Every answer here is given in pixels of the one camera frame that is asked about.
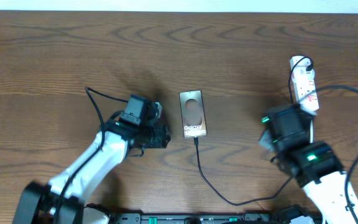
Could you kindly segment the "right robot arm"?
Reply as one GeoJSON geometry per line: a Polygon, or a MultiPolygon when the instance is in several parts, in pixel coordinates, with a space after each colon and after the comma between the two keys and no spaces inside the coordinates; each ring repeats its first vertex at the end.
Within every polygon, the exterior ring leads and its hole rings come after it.
{"type": "Polygon", "coordinates": [[[358,198],[331,147],[310,141],[316,113],[300,105],[283,105],[264,113],[270,148],[278,168],[293,177],[328,223],[358,223],[358,198]]]}

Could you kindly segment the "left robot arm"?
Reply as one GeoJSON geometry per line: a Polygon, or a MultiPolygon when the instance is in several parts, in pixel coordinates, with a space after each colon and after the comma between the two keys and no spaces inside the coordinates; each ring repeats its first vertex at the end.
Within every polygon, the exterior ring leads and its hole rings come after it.
{"type": "Polygon", "coordinates": [[[131,149],[167,147],[171,135],[161,115],[159,102],[131,95],[124,110],[101,123],[94,141],[75,162],[45,185],[26,186],[13,222],[35,223],[41,213],[47,213],[54,223],[81,223],[94,190],[131,149]]]}

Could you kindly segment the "rose gold Galaxy smartphone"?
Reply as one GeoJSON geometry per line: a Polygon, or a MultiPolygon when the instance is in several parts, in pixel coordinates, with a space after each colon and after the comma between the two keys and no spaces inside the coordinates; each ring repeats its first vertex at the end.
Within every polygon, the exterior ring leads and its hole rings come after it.
{"type": "Polygon", "coordinates": [[[183,135],[185,138],[207,136],[201,90],[179,93],[183,135]]]}

